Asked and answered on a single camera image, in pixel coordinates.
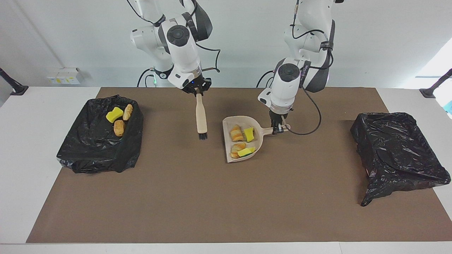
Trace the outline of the beige plastic dustpan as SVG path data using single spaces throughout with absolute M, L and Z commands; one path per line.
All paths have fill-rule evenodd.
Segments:
M 242 132 L 242 136 L 244 137 L 244 141 L 234 142 L 231 131 L 235 126 L 240 127 Z M 225 143 L 225 151 L 226 151 L 226 161 L 227 163 L 244 161 L 252 158 L 261 148 L 264 136 L 271 135 L 273 133 L 273 128 L 263 128 L 261 125 L 251 117 L 247 116 L 232 116 L 226 117 L 222 121 L 223 133 L 224 133 L 224 143 Z M 247 138 L 245 135 L 245 129 L 253 129 L 253 140 L 247 142 Z M 243 156 L 231 156 L 231 152 L 233 150 L 233 146 L 235 144 L 245 143 L 248 151 L 252 151 L 250 154 L 246 154 Z

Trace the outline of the beige brush handle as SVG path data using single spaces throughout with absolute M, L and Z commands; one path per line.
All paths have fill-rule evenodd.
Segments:
M 208 126 L 201 93 L 196 94 L 196 126 L 199 139 L 206 140 L 208 138 Z

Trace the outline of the striped croissant toy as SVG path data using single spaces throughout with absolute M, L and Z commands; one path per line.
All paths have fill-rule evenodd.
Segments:
M 245 141 L 242 129 L 239 125 L 234 125 L 230 130 L 230 137 L 233 143 Z
M 233 159 L 240 158 L 239 151 L 242 151 L 246 148 L 246 143 L 240 142 L 240 143 L 234 143 L 234 145 L 231 147 L 230 156 Z

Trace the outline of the black trash bag bin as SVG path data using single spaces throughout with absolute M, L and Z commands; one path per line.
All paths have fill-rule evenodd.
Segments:
M 122 137 L 106 115 L 114 107 L 132 105 Z M 56 154 L 58 162 L 75 173 L 121 173 L 133 168 L 140 156 L 144 117 L 137 101 L 115 95 L 86 101 Z
M 452 182 L 416 120 L 407 113 L 361 113 L 350 129 L 368 185 L 361 201 Z

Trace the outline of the brown table mat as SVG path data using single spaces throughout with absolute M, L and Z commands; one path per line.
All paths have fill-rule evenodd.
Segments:
M 260 89 L 211 88 L 199 140 L 194 97 L 172 88 L 101 88 L 136 100 L 141 154 L 122 173 L 61 169 L 28 243 L 452 241 L 433 189 L 394 192 L 360 206 L 366 170 L 350 133 L 361 112 L 387 111 L 372 88 L 326 88 L 308 136 L 268 135 L 257 154 L 227 163 L 222 120 L 269 125 Z

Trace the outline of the white wall socket box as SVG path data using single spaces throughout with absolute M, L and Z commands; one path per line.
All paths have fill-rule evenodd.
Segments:
M 81 85 L 84 82 L 84 76 L 76 67 L 58 69 L 48 74 L 46 79 L 52 85 Z

